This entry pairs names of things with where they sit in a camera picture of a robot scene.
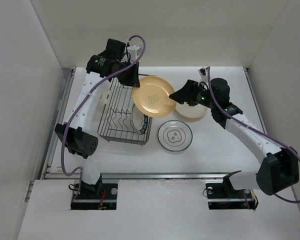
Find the cream white plate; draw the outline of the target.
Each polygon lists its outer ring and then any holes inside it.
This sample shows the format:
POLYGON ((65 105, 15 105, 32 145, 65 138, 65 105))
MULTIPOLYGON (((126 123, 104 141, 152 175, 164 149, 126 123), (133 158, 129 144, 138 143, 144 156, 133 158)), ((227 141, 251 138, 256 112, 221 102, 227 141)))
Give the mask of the cream white plate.
POLYGON ((186 103, 177 103, 175 106, 175 110, 188 118, 197 118, 203 115, 204 112, 207 112, 208 108, 200 104, 197 104, 195 106, 189 106, 186 103))

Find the yellow bear plate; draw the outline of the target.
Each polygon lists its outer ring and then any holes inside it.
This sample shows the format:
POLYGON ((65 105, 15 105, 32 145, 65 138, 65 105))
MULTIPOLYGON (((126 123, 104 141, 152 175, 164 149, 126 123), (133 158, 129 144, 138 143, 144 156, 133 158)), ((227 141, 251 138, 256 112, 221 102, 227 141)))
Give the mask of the yellow bear plate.
POLYGON ((180 113, 179 113, 178 111, 176 111, 176 110, 174 111, 174 113, 175 113, 179 118, 183 119, 185 122, 191 122, 191 123, 200 121, 200 120, 203 119, 203 118, 206 116, 206 114, 207 114, 207 112, 204 112, 201 116, 192 118, 192 117, 184 116, 184 115, 180 114, 180 113))

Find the white plate dark green band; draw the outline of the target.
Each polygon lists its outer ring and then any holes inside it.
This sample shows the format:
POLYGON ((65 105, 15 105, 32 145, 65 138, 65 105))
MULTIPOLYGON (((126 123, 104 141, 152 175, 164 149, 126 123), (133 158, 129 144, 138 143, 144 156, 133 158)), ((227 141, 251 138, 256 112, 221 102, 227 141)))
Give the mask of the white plate dark green band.
POLYGON ((132 126, 138 135, 144 135, 148 128, 149 117, 134 104, 131 112, 132 126))

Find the grey wire dish rack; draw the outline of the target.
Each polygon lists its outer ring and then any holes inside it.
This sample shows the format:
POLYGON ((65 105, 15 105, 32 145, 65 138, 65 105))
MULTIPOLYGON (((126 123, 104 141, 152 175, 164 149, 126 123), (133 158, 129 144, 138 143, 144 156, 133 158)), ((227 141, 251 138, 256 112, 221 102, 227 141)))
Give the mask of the grey wire dish rack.
POLYGON ((132 125, 133 88, 120 84, 115 78, 109 89, 110 95, 107 104, 103 104, 97 133, 109 142, 145 145, 150 137, 152 118, 148 117, 145 134, 139 135, 135 132, 132 125))

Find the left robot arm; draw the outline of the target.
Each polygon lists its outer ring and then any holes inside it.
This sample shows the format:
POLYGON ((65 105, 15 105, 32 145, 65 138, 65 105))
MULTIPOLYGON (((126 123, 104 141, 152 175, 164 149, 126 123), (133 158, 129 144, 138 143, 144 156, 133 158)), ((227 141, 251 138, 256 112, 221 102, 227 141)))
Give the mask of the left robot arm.
POLYGON ((81 92, 63 124, 55 126, 61 142, 60 163, 65 176, 79 172, 79 188, 90 198, 101 195, 101 173, 91 158, 98 146, 98 138, 90 133, 92 119, 99 100, 112 79, 123 85, 139 87, 139 61, 146 45, 132 45, 108 39, 106 48, 92 55, 86 65, 81 92))

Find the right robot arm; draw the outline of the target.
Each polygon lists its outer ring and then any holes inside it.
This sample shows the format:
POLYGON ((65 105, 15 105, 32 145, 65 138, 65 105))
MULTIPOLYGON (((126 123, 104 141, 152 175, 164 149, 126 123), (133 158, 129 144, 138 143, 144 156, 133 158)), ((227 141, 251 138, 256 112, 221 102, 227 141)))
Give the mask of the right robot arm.
POLYGON ((233 197, 241 190, 261 190, 268 196, 291 187, 300 180, 298 154, 284 143, 257 129, 243 111, 230 100, 230 86, 223 78, 211 78, 210 68, 202 68, 207 80, 188 80, 169 95, 179 104, 202 105, 210 109, 212 118, 234 135, 259 162, 257 171, 238 170, 226 175, 222 193, 233 197))

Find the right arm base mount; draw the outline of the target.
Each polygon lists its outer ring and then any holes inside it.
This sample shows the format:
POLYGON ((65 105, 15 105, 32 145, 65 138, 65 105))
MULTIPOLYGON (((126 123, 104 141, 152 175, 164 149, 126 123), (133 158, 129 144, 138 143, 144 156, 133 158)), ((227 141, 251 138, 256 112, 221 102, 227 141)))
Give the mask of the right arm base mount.
POLYGON ((205 190, 209 210, 256 210, 259 200, 250 189, 235 190, 223 182, 206 182, 205 190))

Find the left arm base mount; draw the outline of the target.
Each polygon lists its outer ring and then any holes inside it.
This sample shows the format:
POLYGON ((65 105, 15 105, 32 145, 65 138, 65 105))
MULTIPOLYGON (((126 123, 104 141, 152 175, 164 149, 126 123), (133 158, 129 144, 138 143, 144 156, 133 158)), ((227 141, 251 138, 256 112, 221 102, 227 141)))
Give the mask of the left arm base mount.
POLYGON ((69 184, 72 191, 71 210, 116 210, 118 197, 118 182, 97 183, 96 189, 79 182, 69 184))

